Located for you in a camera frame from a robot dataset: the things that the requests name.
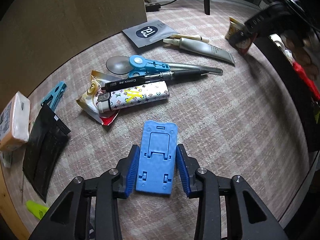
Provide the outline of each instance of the chair leg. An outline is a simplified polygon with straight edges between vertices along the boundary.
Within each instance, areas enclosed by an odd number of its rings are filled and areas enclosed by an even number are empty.
[[[204,13],[210,15],[210,0],[203,0],[204,3]]]

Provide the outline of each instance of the pen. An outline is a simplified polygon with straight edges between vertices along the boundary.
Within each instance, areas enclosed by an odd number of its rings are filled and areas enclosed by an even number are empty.
[[[113,81],[106,83],[102,88],[106,92],[116,91],[119,89],[124,89],[128,87],[141,86],[147,83],[153,83],[158,81],[169,81],[169,80],[181,80],[190,77],[201,77],[209,73],[206,70],[200,69],[187,69],[187,70],[175,70],[160,72],[152,75],[137,76],[132,78],[121,79],[118,81]]]

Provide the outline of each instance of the gray packet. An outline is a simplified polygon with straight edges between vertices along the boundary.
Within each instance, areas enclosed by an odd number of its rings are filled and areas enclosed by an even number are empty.
[[[178,33],[159,20],[142,23],[137,26],[124,29],[123,32],[134,42],[134,44],[137,45],[138,48],[150,45],[167,38],[172,34]]]

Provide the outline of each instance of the plaid fabric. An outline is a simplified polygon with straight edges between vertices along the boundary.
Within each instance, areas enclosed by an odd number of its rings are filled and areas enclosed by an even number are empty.
[[[73,57],[39,85],[29,97],[31,121],[39,112],[42,98],[64,80],[68,87],[56,114],[71,129],[68,145],[51,178],[47,205],[73,177],[89,179],[115,167],[132,144],[140,145],[144,122],[155,120],[176,123],[178,143],[184,144],[200,166],[219,176],[242,175],[280,218],[309,170],[308,152],[297,111],[276,71],[254,45],[241,57],[224,39],[229,16],[244,22],[255,12],[240,5],[212,2],[208,16],[202,1],[179,0],[160,12],[148,13],[149,20],[158,18],[180,33],[209,37],[211,44],[233,54],[236,67],[161,42],[137,49],[120,33]],[[77,105],[76,99],[89,88],[91,70],[108,73],[105,62],[109,57],[133,54],[215,66],[224,74],[172,84],[168,100],[122,109],[112,125],[103,127]],[[14,153],[12,168],[4,169],[4,175],[17,212],[31,232],[38,221],[27,211],[25,202],[43,202],[26,179],[21,182],[22,158],[23,148]],[[23,184],[23,196],[19,184]],[[134,192],[129,199],[119,200],[123,238],[193,239],[197,207],[197,199],[186,198],[175,171],[170,197]],[[294,210],[290,206],[282,225]],[[222,236],[226,236],[223,201],[221,213]]]

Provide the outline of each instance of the circular logo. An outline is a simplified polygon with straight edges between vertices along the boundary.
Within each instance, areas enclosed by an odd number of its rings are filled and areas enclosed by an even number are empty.
[[[149,38],[158,32],[158,28],[154,26],[143,27],[142,29],[136,31],[136,35],[140,38]]]

